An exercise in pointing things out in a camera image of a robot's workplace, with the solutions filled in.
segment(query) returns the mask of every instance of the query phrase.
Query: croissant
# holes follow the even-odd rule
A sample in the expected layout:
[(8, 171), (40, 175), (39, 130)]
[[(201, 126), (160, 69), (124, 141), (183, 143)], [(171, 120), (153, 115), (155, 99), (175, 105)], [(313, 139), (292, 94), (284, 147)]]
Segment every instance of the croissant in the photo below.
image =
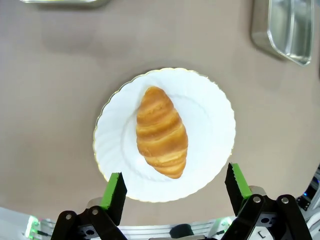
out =
[(136, 116), (139, 153), (159, 173), (181, 177), (187, 158), (188, 136), (174, 104), (162, 89), (145, 92)]

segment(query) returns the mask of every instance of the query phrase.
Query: silver metal container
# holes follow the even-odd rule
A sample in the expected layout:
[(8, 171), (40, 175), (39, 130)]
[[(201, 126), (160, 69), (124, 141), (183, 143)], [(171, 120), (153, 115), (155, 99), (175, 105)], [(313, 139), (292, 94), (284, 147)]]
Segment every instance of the silver metal container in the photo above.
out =
[(99, 7), (110, 0), (20, 0), (28, 4), (38, 4), (41, 6), (56, 5), (56, 6), (78, 6), (78, 7)]
[(301, 66), (309, 64), (314, 0), (254, 0), (251, 37), (268, 53)]

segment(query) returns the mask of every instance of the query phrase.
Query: metal screw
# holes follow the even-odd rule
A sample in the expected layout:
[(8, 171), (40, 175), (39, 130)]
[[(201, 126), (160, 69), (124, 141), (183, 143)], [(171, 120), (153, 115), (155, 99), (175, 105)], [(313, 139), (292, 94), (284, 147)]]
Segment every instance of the metal screw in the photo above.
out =
[(258, 204), (258, 203), (261, 202), (261, 199), (260, 199), (260, 197), (255, 196), (255, 197), (253, 198), (253, 201), (254, 201), (256, 204)]
[(283, 202), (284, 204), (287, 204), (289, 202), (289, 199), (284, 197), (281, 199), (281, 202)]
[(92, 214), (93, 214), (93, 215), (97, 215), (97, 214), (98, 214), (98, 210), (97, 210), (97, 209), (93, 209), (93, 210), (92, 210)]

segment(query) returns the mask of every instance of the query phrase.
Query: table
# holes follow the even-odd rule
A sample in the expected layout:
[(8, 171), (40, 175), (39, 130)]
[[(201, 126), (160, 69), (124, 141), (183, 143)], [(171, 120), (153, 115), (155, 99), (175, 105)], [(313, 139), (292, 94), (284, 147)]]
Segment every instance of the table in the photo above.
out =
[[(81, 213), (106, 181), (92, 149), (101, 108), (138, 74), (183, 67), (209, 76), (235, 111), (229, 161), (271, 198), (301, 195), (319, 164), (319, 17), (307, 67), (250, 39), (251, 0), (112, 0), (94, 10), (0, 2), (0, 206), (57, 219)], [(122, 225), (230, 216), (225, 166), (167, 203), (126, 199)]]

